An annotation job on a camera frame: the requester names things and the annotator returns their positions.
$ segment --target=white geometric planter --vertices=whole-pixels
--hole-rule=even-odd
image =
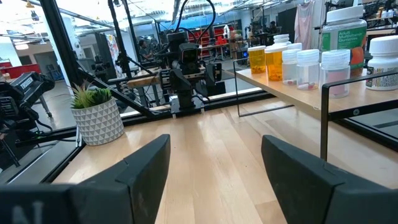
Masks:
[[[83,140],[89,146],[111,142],[123,134],[123,123],[114,98],[84,109],[72,109]]]

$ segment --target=white pill bottle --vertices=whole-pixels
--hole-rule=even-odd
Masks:
[[[368,62],[368,75],[397,70],[398,35],[378,37],[371,40],[369,53],[373,58]],[[398,89],[398,74],[366,80],[370,90]]]

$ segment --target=potted plant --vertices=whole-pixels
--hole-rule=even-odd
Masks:
[[[108,89],[87,90],[85,83],[73,89],[72,114],[89,146],[111,142],[123,134],[118,106]]]

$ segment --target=green label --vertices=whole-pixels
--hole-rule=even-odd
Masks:
[[[322,34],[322,51],[330,50],[330,33]]]
[[[363,67],[366,27],[338,32],[337,49],[351,49],[351,69]]]

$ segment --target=person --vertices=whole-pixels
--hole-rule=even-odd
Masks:
[[[275,21],[272,21],[272,22],[271,22],[271,24],[270,24],[270,26],[269,26],[269,32],[270,32],[271,34],[276,34],[277,29],[276,29],[276,22],[275,22]]]
[[[144,40],[139,41],[139,53],[145,57],[146,59],[152,58],[153,54],[149,52],[149,49],[147,49],[147,42]]]

